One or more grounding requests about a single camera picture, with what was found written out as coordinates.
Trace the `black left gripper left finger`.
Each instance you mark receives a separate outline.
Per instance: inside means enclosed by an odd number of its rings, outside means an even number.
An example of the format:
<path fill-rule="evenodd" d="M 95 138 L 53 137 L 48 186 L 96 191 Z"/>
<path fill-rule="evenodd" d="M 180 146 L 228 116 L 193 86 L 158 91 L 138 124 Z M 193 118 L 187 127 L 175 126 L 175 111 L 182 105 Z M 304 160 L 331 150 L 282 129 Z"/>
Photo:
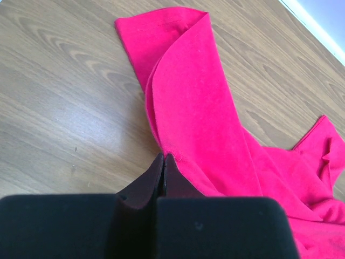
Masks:
<path fill-rule="evenodd" d="M 151 258 L 163 159 L 115 194 L 2 198 L 1 258 Z"/>

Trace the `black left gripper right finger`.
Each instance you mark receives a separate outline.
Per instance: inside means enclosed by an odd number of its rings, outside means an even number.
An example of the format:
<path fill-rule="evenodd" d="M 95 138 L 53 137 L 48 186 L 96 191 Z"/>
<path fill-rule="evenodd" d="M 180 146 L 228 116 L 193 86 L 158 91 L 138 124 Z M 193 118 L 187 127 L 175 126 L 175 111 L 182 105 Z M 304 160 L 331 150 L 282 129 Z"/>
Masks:
<path fill-rule="evenodd" d="M 167 155 L 156 204 L 157 258 L 298 258 L 287 216 L 267 197 L 205 197 Z"/>

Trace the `pink t-shirt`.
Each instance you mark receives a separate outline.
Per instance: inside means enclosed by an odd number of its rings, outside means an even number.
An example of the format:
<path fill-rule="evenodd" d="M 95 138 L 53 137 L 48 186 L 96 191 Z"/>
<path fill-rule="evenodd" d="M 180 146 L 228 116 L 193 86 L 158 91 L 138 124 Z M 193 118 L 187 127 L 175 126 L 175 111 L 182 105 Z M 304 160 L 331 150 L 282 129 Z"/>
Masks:
<path fill-rule="evenodd" d="M 207 196 L 262 196 L 285 210 L 302 258 L 344 258 L 344 203 L 333 195 L 344 141 L 326 116 L 291 150 L 266 147 L 242 126 L 210 15 L 158 9 L 115 28 L 144 91 L 164 154 Z"/>

